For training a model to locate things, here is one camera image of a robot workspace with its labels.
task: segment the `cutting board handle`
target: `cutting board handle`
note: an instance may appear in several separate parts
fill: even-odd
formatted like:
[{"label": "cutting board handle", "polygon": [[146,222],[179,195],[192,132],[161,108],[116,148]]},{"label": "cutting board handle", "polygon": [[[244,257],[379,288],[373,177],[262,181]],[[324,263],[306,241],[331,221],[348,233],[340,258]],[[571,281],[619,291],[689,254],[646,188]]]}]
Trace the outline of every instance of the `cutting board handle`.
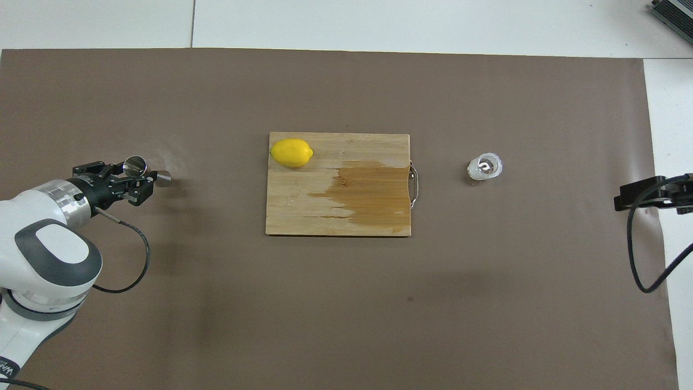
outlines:
[{"label": "cutting board handle", "polygon": [[[414,168],[414,163],[412,161],[409,161],[409,181],[412,182],[410,185],[409,208],[413,209],[416,198],[419,197],[419,172]],[[412,187],[414,188],[414,196],[411,194]]]}]

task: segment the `wet stain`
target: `wet stain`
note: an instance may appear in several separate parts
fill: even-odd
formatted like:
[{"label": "wet stain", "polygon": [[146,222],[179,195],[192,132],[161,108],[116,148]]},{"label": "wet stain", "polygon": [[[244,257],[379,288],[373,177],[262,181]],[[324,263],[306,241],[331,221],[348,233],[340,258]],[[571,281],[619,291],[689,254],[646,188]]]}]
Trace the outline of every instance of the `wet stain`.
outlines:
[{"label": "wet stain", "polygon": [[395,234],[410,226],[408,167],[386,167],[378,161],[349,161],[344,165],[337,169],[332,185],[324,193],[309,196],[330,198],[352,214],[322,218],[392,228]]}]

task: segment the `wood grain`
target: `wood grain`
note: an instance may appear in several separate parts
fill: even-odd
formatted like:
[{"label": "wood grain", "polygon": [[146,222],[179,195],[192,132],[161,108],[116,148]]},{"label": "wood grain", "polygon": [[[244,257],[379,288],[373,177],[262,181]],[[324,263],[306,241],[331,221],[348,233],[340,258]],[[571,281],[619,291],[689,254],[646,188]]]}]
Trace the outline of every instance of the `wood grain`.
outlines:
[{"label": "wood grain", "polygon": [[411,235],[409,135],[270,133],[306,140],[313,157],[285,167],[268,153],[268,235]]}]

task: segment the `metal handle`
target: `metal handle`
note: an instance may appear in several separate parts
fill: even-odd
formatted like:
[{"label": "metal handle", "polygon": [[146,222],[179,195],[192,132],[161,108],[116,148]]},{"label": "metal handle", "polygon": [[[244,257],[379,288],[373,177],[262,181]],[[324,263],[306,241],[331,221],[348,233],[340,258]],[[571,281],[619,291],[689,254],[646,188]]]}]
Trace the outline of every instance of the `metal handle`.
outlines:
[{"label": "metal handle", "polygon": [[409,208],[414,208],[414,203],[416,203],[416,198],[419,197],[419,172],[414,168],[414,163],[409,161],[409,180],[414,181],[414,198],[410,194]]}]

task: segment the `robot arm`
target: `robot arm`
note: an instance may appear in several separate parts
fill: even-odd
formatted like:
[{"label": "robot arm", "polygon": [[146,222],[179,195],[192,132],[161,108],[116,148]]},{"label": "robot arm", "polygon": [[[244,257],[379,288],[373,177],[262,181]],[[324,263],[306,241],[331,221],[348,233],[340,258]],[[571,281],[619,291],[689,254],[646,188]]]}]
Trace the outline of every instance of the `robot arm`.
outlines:
[{"label": "robot arm", "polygon": [[690,253],[693,253],[693,244],[690,244],[679,253],[649,287],[644,286],[635,267],[635,258],[633,256],[633,216],[635,215],[635,209],[639,207],[656,207],[660,209],[675,208],[677,214],[693,212],[693,173],[684,173],[673,178],[654,176],[635,183],[622,185],[620,195],[613,199],[613,204],[616,211],[628,210],[626,242],[628,244],[631,272],[638,289],[646,294],[651,293],[664,282],[683,259]]},{"label": "robot arm", "polygon": [[74,167],[72,178],[0,201],[0,378],[15,378],[67,326],[95,283],[101,255],[76,229],[116,201],[141,205],[157,180],[166,184],[170,175],[134,156]]}]

